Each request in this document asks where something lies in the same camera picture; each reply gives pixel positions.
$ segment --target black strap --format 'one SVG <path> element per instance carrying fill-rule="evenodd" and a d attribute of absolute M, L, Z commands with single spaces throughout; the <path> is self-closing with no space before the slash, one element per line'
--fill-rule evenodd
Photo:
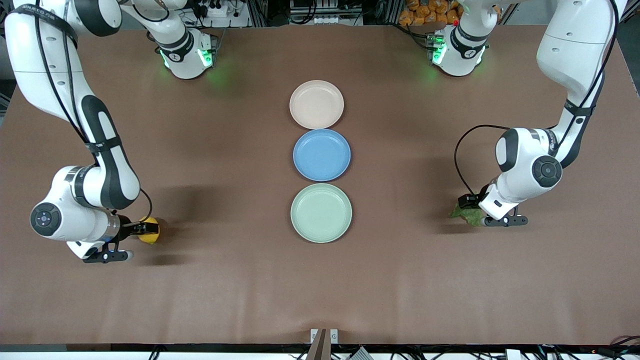
<path fill-rule="evenodd" d="M 110 138 L 109 140 L 104 140 L 103 142 L 84 143 L 84 146 L 86 146 L 86 148 L 89 149 L 89 151 L 91 151 L 92 154 L 99 154 L 101 152 L 109 151 L 112 148 L 116 146 L 121 146 L 121 145 L 122 145 L 122 141 L 120 140 L 119 136 Z"/>
<path fill-rule="evenodd" d="M 94 208 L 95 206 L 89 204 L 89 202 L 84 197 L 84 177 L 94 167 L 94 165 L 89 165 L 87 167 L 83 167 L 77 172 L 76 178 L 74 179 L 74 199 L 76 202 L 86 208 Z"/>
<path fill-rule="evenodd" d="M 78 48 L 78 35 L 76 34 L 76 31 L 71 27 L 71 25 L 69 25 L 68 22 L 64 21 L 61 17 L 57 16 L 56 14 L 50 11 L 44 10 L 43 8 L 33 4 L 20 5 L 14 11 L 12 11 L 12 13 L 13 12 L 22 13 L 25 15 L 32 15 L 48 23 L 49 25 L 62 31 L 62 33 L 70 37 L 76 49 Z"/>
<path fill-rule="evenodd" d="M 573 116 L 591 116 L 596 106 L 594 105 L 590 108 L 580 108 L 576 104 L 569 101 L 569 99 L 567 99 L 564 102 L 564 108 L 569 110 L 569 112 L 572 113 Z"/>
<path fill-rule="evenodd" d="M 471 59 L 474 58 L 482 50 L 483 46 L 486 44 L 486 41 L 477 46 L 468 46 L 462 44 L 462 42 L 460 42 L 460 40 L 458 39 L 456 32 L 452 31 L 450 44 L 455 50 L 458 50 L 462 58 Z"/>
<path fill-rule="evenodd" d="M 191 49 L 193 49 L 193 44 L 195 43 L 193 34 L 190 31 L 187 31 L 186 34 L 188 37 L 187 42 L 183 46 L 180 46 L 178 49 L 174 49 L 174 50 L 165 49 L 162 46 L 162 44 L 160 44 L 159 42 L 156 42 L 158 45 L 160 45 L 160 48 L 162 49 L 163 54 L 174 63 L 182 62 L 182 60 L 184 60 L 184 57 L 189 52 L 191 52 Z"/>
<path fill-rule="evenodd" d="M 475 41 L 475 42 L 480 42 L 482 40 L 486 40 L 489 35 L 491 35 L 491 33 L 483 36 L 483 37 L 475 37 L 474 35 L 471 35 L 469 33 L 467 33 L 466 31 L 462 30 L 462 27 L 460 25 L 456 26 L 456 30 L 458 30 L 458 33 L 460 33 L 460 36 L 469 40 L 469 41 Z"/>

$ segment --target green led light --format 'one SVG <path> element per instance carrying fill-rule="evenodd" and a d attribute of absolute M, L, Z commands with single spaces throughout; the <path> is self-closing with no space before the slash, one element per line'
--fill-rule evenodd
<path fill-rule="evenodd" d="M 162 50 L 160 50 L 160 55 L 162 55 L 162 59 L 164 60 L 164 66 L 169 69 L 169 63 L 166 61 L 166 56 L 164 55 L 164 53 L 162 52 Z"/>
<path fill-rule="evenodd" d="M 441 48 L 433 53 L 433 63 L 440 64 L 442 62 L 442 58 L 444 57 L 444 53 L 447 52 L 447 44 L 443 44 Z"/>
<path fill-rule="evenodd" d="M 198 49 L 198 55 L 200 55 L 200 59 L 202 60 L 202 65 L 204 65 L 205 67 L 210 67 L 213 64 L 213 61 L 211 60 L 211 55 L 209 54 L 208 51 L 206 50 L 200 50 Z"/>

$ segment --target plate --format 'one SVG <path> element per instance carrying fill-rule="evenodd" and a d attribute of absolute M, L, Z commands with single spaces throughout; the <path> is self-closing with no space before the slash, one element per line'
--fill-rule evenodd
<path fill-rule="evenodd" d="M 313 184 L 302 189 L 291 205 L 291 223 L 298 234 L 314 243 L 340 238 L 351 224 L 351 202 L 331 184 Z"/>
<path fill-rule="evenodd" d="M 298 86 L 289 100 L 291 116 L 307 129 L 324 129 L 335 124 L 344 111 L 344 98 L 335 85 L 312 80 Z"/>
<path fill-rule="evenodd" d="M 302 135 L 293 148 L 293 163 L 313 181 L 331 181 L 345 172 L 351 162 L 347 140 L 329 129 L 311 130 Z"/>

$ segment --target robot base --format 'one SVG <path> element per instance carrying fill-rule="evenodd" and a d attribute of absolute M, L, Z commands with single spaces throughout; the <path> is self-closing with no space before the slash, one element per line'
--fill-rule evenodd
<path fill-rule="evenodd" d="M 218 37 L 202 33 L 197 29 L 189 29 L 189 32 L 193 35 L 195 43 L 190 52 L 181 61 L 173 61 L 171 54 L 165 56 L 160 50 L 164 66 L 171 70 L 173 75 L 181 79 L 196 78 L 209 67 L 212 67 L 218 52 Z"/>
<path fill-rule="evenodd" d="M 443 39 L 444 42 L 434 42 L 433 45 L 439 49 L 433 51 L 431 62 L 440 67 L 442 71 L 452 76 L 469 75 L 474 68 L 482 61 L 482 54 L 486 49 L 480 51 L 469 50 L 465 58 L 456 48 L 451 45 L 451 32 L 456 29 L 453 25 L 447 25 L 444 29 L 435 32 L 435 38 Z"/>

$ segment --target blue plate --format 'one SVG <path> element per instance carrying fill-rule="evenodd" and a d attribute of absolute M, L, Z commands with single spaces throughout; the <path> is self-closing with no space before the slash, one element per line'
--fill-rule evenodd
<path fill-rule="evenodd" d="M 333 130 L 311 130 L 293 148 L 293 163 L 309 180 L 331 181 L 347 170 L 349 162 L 349 143 Z"/>

